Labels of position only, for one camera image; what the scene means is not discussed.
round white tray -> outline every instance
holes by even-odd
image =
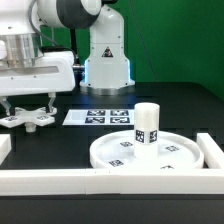
[[[102,136],[90,147],[93,168],[189,169],[202,168],[204,154],[198,145],[183,136],[159,131],[158,157],[155,161],[134,155],[134,131],[121,131]]]

cable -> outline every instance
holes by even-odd
[[[139,35],[139,37],[141,39],[141,43],[142,43],[143,49],[144,49],[145,54],[146,54],[147,61],[148,61],[149,65],[150,65],[150,68],[152,70],[154,79],[157,80],[158,77],[157,77],[157,74],[155,72],[155,69],[154,69],[154,66],[153,66],[153,63],[152,63],[152,60],[151,60],[151,56],[150,56],[149,50],[146,47],[146,43],[145,43],[144,37],[142,35],[141,29],[140,29],[140,27],[138,25],[138,22],[137,22],[137,19],[136,19],[136,16],[135,16],[132,0],[129,0],[129,5],[130,5],[130,9],[131,9],[132,18],[134,20],[134,23],[135,23],[138,35]]]
[[[28,19],[29,19],[29,23],[30,23],[31,27],[32,27],[33,30],[34,30],[37,34],[39,34],[42,38],[44,38],[44,39],[50,41],[52,44],[58,46],[59,44],[58,44],[56,41],[54,41],[54,40],[51,39],[50,37],[48,37],[48,36],[44,35],[43,33],[41,33],[41,32],[34,26],[33,21],[32,21],[32,11],[33,11],[33,6],[34,6],[35,3],[36,3],[36,0],[33,0],[33,1],[30,3],[29,9],[28,9]]]

black table surface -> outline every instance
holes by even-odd
[[[43,107],[46,95],[9,97],[27,110]],[[195,83],[137,83],[120,96],[58,93],[54,124],[26,133],[24,125],[10,134],[12,151],[2,170],[91,168],[94,140],[128,126],[63,126],[69,109],[134,109],[139,102],[160,105],[160,130],[195,140],[209,133],[224,148],[224,102]],[[66,195],[0,197],[0,223],[223,223],[224,195]]]

black cable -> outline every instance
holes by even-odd
[[[141,39],[141,43],[142,43],[143,49],[144,49],[145,54],[146,54],[147,61],[148,61],[149,65],[150,65],[150,68],[152,70],[152,73],[153,73],[153,76],[154,76],[155,80],[157,80],[158,77],[157,77],[157,74],[155,72],[155,69],[154,69],[154,66],[153,66],[153,63],[152,63],[152,60],[151,60],[151,56],[150,56],[149,50],[146,47],[146,43],[145,43],[144,37],[142,35],[141,29],[140,29],[140,27],[138,25],[138,22],[137,22],[137,19],[136,19],[136,16],[135,16],[132,0],[129,0],[129,5],[130,5],[130,9],[131,9],[132,18],[134,20],[136,29],[138,31],[138,35],[139,35],[139,37]]]

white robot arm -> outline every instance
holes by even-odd
[[[124,55],[124,20],[106,5],[116,1],[0,0],[0,103],[8,115],[14,116],[1,119],[0,124],[13,127],[52,123],[54,120],[42,116],[56,113],[52,107],[55,93],[71,91],[75,86],[72,53],[40,50],[41,24],[69,29],[90,27],[91,53],[80,83],[82,91],[114,95],[134,85]],[[21,108],[15,110],[7,101],[8,96],[38,93],[48,93],[51,100],[46,110],[32,115]]]
[[[85,78],[80,83],[83,92],[116,95],[135,84],[130,79],[130,62],[124,55],[124,19],[107,5],[116,2],[38,0],[38,15],[46,25],[90,27],[90,56],[85,62]],[[74,9],[79,9],[79,13],[74,13]]]
[[[54,122],[48,115],[56,113],[52,107],[55,93],[71,91],[75,86],[73,54],[42,52],[40,25],[70,28],[76,19],[73,28],[88,28],[99,15],[101,1],[0,0],[0,5],[0,103],[10,115],[1,119],[0,124],[14,127],[25,123],[27,131],[34,131],[36,125]],[[8,96],[39,93],[48,93],[51,98],[46,109],[28,112],[7,101]]]

